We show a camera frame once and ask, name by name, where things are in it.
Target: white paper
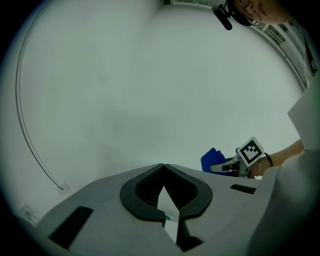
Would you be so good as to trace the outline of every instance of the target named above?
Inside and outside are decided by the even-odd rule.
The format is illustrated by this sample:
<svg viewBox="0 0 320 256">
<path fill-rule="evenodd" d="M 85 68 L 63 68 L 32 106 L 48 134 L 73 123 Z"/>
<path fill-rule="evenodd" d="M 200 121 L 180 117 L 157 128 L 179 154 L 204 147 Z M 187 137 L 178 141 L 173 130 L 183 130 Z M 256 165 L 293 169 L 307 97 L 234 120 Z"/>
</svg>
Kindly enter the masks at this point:
<svg viewBox="0 0 320 256">
<path fill-rule="evenodd" d="M 157 208 L 165 213 L 170 220 L 166 219 L 164 223 L 164 230 L 168 233 L 171 239 L 176 242 L 178 234 L 178 224 L 179 224 L 179 210 L 172 201 L 170 195 L 168 194 L 165 187 L 162 188 Z"/>
</svg>

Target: person's hand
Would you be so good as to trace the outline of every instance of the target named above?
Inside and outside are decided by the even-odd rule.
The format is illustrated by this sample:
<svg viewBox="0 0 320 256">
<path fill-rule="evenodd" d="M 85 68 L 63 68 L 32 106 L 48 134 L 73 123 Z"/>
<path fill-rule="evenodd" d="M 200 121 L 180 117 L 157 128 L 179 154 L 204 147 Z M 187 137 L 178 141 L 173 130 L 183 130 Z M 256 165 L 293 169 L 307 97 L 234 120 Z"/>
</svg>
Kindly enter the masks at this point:
<svg viewBox="0 0 320 256">
<path fill-rule="evenodd" d="M 265 174 L 266 169 L 271 167 L 271 163 L 267 159 L 267 157 L 261 157 L 261 169 L 259 173 L 260 168 L 260 160 L 256 161 L 249 170 L 249 173 L 252 176 L 263 176 Z"/>
</svg>

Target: blue object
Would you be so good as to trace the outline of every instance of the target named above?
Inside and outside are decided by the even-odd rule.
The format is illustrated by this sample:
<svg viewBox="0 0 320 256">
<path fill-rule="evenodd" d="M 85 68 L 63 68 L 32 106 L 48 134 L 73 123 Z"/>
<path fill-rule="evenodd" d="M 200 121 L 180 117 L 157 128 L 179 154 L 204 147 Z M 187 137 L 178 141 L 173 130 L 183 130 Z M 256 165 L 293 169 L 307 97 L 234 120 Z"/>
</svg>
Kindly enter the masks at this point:
<svg viewBox="0 0 320 256">
<path fill-rule="evenodd" d="M 226 162 L 227 160 L 221 151 L 216 151 L 213 147 L 203 157 L 201 157 L 202 171 L 213 174 L 214 172 L 210 170 L 210 166 L 220 165 Z"/>
</svg>

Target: white wall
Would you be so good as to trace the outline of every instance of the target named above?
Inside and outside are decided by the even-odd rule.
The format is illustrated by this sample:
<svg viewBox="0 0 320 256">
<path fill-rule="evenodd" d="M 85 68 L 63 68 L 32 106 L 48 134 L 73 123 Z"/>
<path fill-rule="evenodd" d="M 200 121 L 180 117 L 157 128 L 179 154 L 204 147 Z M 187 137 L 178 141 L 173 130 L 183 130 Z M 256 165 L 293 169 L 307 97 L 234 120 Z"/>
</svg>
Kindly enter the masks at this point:
<svg viewBox="0 0 320 256">
<path fill-rule="evenodd" d="M 41 159 L 68 183 L 64 196 L 24 142 L 8 62 L 0 142 L 13 208 L 26 203 L 43 216 L 101 177 L 156 163 L 200 170 L 211 147 L 229 157 L 256 136 L 272 153 L 299 138 L 287 111 L 300 87 L 268 43 L 238 24 L 226 31 L 210 11 L 159 8 L 156 0 L 54 1 L 34 28 L 22 61 L 23 115 Z"/>
</svg>

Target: gray surface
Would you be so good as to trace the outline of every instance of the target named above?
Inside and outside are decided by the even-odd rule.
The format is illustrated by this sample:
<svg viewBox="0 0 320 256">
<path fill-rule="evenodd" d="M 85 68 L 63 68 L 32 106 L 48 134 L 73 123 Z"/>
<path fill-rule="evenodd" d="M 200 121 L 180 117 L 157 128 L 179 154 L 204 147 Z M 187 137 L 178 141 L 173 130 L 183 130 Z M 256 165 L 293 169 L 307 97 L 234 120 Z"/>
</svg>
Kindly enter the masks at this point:
<svg viewBox="0 0 320 256">
<path fill-rule="evenodd" d="M 268 169 L 250 200 L 229 224 L 186 255 L 247 255 L 252 235 L 269 204 L 279 170 L 279 167 Z M 207 221 L 208 225 L 215 223 L 214 219 Z"/>
<path fill-rule="evenodd" d="M 124 208 L 119 198 L 120 189 L 125 182 L 154 166 L 88 184 L 52 209 L 41 220 L 38 229 L 49 236 L 78 206 L 84 206 L 92 208 L 93 213 L 71 244 L 69 250 L 73 253 L 83 256 L 182 254 L 161 223 L 137 219 Z M 212 202 L 202 216 L 186 221 L 190 234 L 204 241 L 187 253 L 219 254 L 223 250 L 223 255 L 227 255 L 225 253 L 229 251 L 234 252 L 229 248 L 230 241 L 233 241 L 237 252 L 244 254 L 268 205 L 278 169 L 268 171 L 262 181 L 259 181 L 172 166 L 206 182 L 213 191 Z M 230 189 L 233 184 L 259 187 L 251 195 Z"/>
<path fill-rule="evenodd" d="M 69 247 L 71 252 L 83 256 L 179 254 L 180 248 L 168 236 L 161 222 L 137 219 L 120 201 L 123 184 L 154 166 L 88 184 L 52 209 L 37 228 L 49 236 L 77 207 L 84 206 L 93 209 L 93 213 Z"/>
<path fill-rule="evenodd" d="M 308 247 L 308 243 L 313 248 L 305 248 L 303 254 L 310 255 L 314 249 L 318 249 L 313 247 L 317 246 L 315 242 L 318 236 L 312 236 L 317 234 L 319 226 L 319 210 L 315 207 L 319 205 L 320 198 L 319 159 L 320 150 L 306 150 L 281 166 L 271 200 L 251 237 L 247 255 L 275 255 L 296 233 L 300 235 L 295 240 L 300 250 Z M 299 230 L 303 224 L 306 229 Z"/>
<path fill-rule="evenodd" d="M 29 222 L 22 218 L 17 218 L 18 223 L 24 229 L 26 234 L 32 238 L 32 240 L 38 245 L 41 246 L 42 250 L 46 255 L 50 256 L 76 256 L 75 254 L 67 251 L 66 249 L 58 246 L 56 243 L 51 241 L 48 237 L 42 234 L 37 228 L 31 225 Z"/>
<path fill-rule="evenodd" d="M 212 189 L 213 197 L 202 216 L 187 220 L 185 223 L 192 236 L 207 241 L 228 223 L 237 217 L 238 211 L 248 203 L 252 194 L 230 189 L 233 184 L 257 188 L 260 180 L 250 178 L 228 177 L 172 164 L 173 167 L 206 182 Z"/>
</svg>

